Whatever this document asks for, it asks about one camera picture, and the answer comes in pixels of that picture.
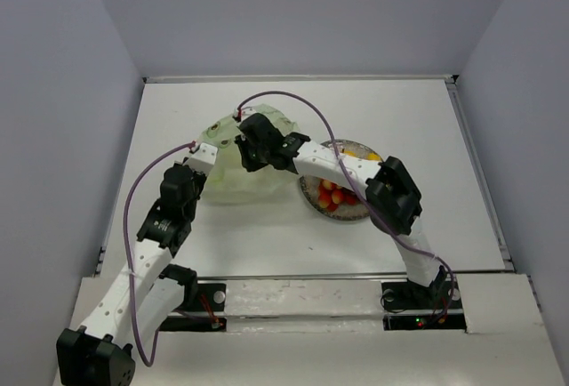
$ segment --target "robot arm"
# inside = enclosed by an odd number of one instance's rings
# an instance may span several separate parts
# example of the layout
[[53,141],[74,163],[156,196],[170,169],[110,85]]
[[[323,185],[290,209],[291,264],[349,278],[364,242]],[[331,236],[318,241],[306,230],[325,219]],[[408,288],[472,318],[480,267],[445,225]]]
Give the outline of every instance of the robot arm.
[[[334,152],[306,135],[283,136],[254,109],[243,109],[236,137],[243,167],[248,172],[268,165],[300,175],[321,177],[349,187]],[[134,335],[130,311],[136,302],[138,336],[146,342],[170,312],[196,297],[194,270],[172,260],[191,231],[196,202],[217,156],[214,146],[202,143],[183,164],[166,170],[160,198],[153,204],[132,246],[134,269],[125,266],[95,310],[78,330],[64,330],[57,342],[61,382],[68,386],[127,386],[134,374]],[[422,234],[421,193],[398,159],[384,162],[344,157],[350,178],[366,200],[410,247],[430,252]],[[431,299],[445,281],[434,260],[396,242],[405,262],[413,298]]]

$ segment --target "green plastic bag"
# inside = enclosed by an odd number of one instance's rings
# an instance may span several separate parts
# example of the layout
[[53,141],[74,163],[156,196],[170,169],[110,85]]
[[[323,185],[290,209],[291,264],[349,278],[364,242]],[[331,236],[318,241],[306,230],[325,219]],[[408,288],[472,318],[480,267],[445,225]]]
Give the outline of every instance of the green plastic bag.
[[[265,115],[283,135],[299,131],[298,126],[277,109],[266,104],[255,106],[254,109]],[[278,171],[270,165],[248,173],[241,166],[241,154],[235,144],[235,138],[239,134],[236,121],[229,115],[200,135],[201,141],[212,144],[219,150],[202,194],[207,201],[219,204],[252,202],[268,197],[298,179],[296,174]]]

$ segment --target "red fruit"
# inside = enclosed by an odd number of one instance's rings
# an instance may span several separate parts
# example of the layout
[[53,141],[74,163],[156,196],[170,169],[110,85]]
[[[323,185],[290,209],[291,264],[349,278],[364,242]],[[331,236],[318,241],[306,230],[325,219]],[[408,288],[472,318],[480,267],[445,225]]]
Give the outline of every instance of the red fruit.
[[348,204],[348,205],[356,205],[358,202],[359,202],[359,199],[357,199],[356,196],[350,195],[350,194],[346,194],[346,204]]
[[321,193],[318,197],[318,204],[322,208],[326,208],[327,206],[332,204],[332,197],[328,193]]
[[334,190],[335,184],[329,180],[322,180],[322,187],[326,190]]
[[326,207],[326,211],[329,211],[330,213],[333,213],[334,211],[336,211],[338,209],[338,204],[335,204],[334,202],[332,202],[331,204],[329,204]]
[[344,198],[345,195],[341,190],[336,189],[332,191],[332,202],[334,202],[335,204],[341,204],[342,202],[344,202]]

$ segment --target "screw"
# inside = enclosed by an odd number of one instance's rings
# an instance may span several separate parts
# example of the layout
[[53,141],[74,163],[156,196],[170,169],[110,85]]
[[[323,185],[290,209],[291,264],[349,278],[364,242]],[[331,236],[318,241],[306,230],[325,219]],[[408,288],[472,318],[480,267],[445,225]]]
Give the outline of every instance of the screw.
[[223,293],[222,291],[216,291],[213,294],[213,301],[216,302],[217,304],[222,304],[225,301],[225,293]]

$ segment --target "gray wall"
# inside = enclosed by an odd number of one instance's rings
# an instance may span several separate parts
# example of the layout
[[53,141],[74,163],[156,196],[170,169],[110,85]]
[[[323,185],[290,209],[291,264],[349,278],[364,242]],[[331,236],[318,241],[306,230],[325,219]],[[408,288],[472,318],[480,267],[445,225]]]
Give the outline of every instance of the gray wall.
[[52,384],[141,92],[101,0],[0,0],[0,383]]
[[505,0],[459,79],[517,268],[569,380],[569,0]]
[[458,73],[501,0],[103,0],[143,76]]

